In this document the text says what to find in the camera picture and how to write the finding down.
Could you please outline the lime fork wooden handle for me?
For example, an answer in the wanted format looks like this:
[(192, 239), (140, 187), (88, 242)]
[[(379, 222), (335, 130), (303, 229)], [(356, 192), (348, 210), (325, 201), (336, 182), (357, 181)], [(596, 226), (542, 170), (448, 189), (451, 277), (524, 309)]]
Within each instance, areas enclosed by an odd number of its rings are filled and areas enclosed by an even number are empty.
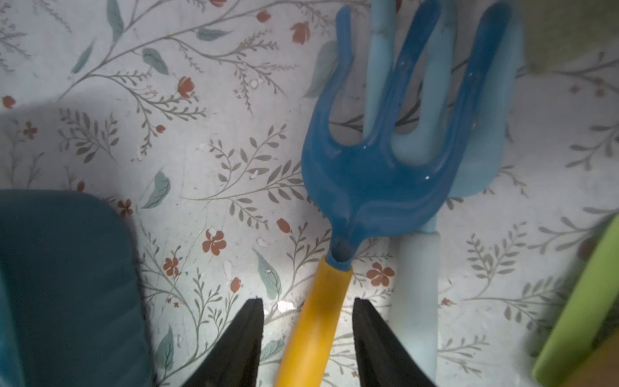
[(606, 227), (532, 370), (559, 386), (593, 353), (594, 340), (618, 298), (618, 217)]

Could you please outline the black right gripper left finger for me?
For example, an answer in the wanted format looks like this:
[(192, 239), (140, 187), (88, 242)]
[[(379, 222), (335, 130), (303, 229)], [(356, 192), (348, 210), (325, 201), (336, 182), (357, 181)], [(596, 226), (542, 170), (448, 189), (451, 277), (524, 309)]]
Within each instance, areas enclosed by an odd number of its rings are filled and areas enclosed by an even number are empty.
[(212, 351), (185, 382), (185, 386), (255, 387), (263, 331), (263, 301), (251, 298), (243, 304)]

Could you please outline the light blue fork white handle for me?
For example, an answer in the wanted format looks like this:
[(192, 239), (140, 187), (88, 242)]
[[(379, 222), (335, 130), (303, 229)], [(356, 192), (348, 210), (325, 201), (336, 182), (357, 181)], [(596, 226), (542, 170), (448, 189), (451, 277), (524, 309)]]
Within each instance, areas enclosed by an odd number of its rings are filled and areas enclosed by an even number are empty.
[(387, 148), (419, 167), (418, 179), (398, 187), (414, 195), (395, 234), (398, 272), (389, 324), (424, 375), (435, 380), (438, 348), (440, 234), (436, 215), (448, 198), (466, 198), (489, 186), (501, 167), (506, 121), (522, 52), (522, 24), (510, 1), (482, 15), (462, 82), (449, 103), (457, 14), (452, 1), (425, 1), (401, 51), (393, 51), (395, 12), (372, 4), (366, 122), (387, 129)]

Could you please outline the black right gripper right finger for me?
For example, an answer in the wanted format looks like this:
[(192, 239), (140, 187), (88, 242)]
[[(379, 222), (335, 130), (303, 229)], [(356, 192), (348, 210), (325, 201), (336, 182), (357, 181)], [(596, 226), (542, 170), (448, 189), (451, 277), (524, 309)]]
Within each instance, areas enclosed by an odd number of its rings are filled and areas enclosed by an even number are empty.
[(352, 326), (362, 387), (435, 387), (370, 301), (355, 299)]

